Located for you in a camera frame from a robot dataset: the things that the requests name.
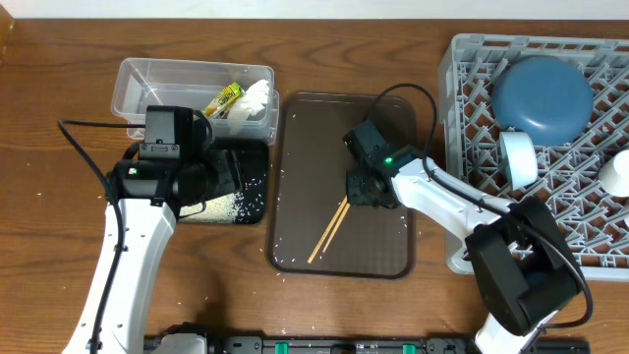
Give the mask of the wooden chopstick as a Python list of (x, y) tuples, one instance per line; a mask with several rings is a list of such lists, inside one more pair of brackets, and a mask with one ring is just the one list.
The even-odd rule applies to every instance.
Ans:
[(319, 252), (320, 248), (324, 248), (324, 245), (326, 243), (326, 240), (328, 239), (328, 235), (331, 233), (331, 230), (333, 228), (333, 224), (335, 223), (335, 219), (339, 216), (342, 208), (344, 207), (345, 204), (348, 204), (348, 198), (345, 197), (339, 204), (337, 211), (335, 211), (334, 215), (332, 216), (332, 218), (330, 219), (329, 223), (327, 224), (327, 226), (325, 227), (321, 237), (319, 238), (318, 242), (315, 244), (313, 251), (311, 252), (309, 258), (308, 258), (308, 263), (310, 264), (315, 256), (317, 255), (317, 253)]
[(336, 235), (336, 233), (337, 233), (338, 229), (340, 228), (340, 225), (342, 224), (342, 222), (343, 222), (343, 220), (344, 220), (344, 218), (345, 218), (345, 216), (346, 216), (346, 214), (347, 214), (347, 212), (348, 212), (349, 208), (350, 208), (350, 205), (346, 203), (346, 204), (344, 205), (344, 207), (342, 208), (342, 210), (341, 210), (341, 212), (340, 212), (339, 216), (335, 219), (335, 223), (333, 224), (333, 228), (332, 228), (332, 230), (331, 230), (331, 233), (328, 235), (329, 237), (328, 237), (328, 239), (326, 240), (326, 243), (325, 243), (325, 245), (324, 245), (324, 248), (323, 248), (323, 251), (322, 251), (323, 253), (325, 253), (325, 252), (327, 251), (327, 249), (328, 249), (328, 247), (329, 247), (330, 243), (331, 243), (331, 242), (332, 242), (332, 240), (334, 239), (334, 237), (335, 237), (335, 235)]

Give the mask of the yellow green snack wrapper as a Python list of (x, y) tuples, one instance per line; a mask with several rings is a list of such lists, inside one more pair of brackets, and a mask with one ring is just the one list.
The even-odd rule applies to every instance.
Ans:
[(242, 87), (234, 82), (225, 87), (201, 113), (208, 119), (222, 117), (244, 94)]

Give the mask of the light blue small bowl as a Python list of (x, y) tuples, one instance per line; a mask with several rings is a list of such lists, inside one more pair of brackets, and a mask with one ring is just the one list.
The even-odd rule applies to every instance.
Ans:
[(500, 154), (506, 160), (506, 175), (513, 190), (522, 189), (538, 179), (537, 156), (531, 138), (524, 132), (501, 132)]

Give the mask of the dark blue plate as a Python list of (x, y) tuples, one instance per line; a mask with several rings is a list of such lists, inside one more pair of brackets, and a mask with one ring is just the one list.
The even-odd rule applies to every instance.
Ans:
[(573, 65), (534, 56), (500, 75), (491, 106), (501, 128), (528, 134), (536, 146), (561, 146), (583, 134), (593, 112), (594, 92)]

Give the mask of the white cup pink inside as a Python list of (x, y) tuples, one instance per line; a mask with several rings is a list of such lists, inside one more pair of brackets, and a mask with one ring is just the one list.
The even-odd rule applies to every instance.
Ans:
[(629, 150), (617, 153), (599, 172), (601, 187), (610, 195), (627, 198), (629, 195)]

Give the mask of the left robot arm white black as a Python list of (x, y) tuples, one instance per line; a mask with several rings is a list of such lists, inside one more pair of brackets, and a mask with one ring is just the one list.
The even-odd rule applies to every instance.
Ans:
[(236, 192), (242, 173), (229, 141), (209, 117), (182, 106), (151, 105), (144, 138), (103, 173), (68, 131), (58, 127), (101, 183), (107, 207), (102, 248), (68, 353), (141, 353), (150, 300), (182, 207)]

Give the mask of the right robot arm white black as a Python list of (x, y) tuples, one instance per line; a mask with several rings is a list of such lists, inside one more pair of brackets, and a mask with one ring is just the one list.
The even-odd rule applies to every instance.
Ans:
[(416, 210), (464, 244), (489, 312), (481, 353), (529, 353), (578, 294), (593, 302), (579, 265), (543, 201), (492, 197), (454, 178), (412, 146), (397, 147), (368, 120), (343, 142), (357, 162), (346, 174), (352, 206)]

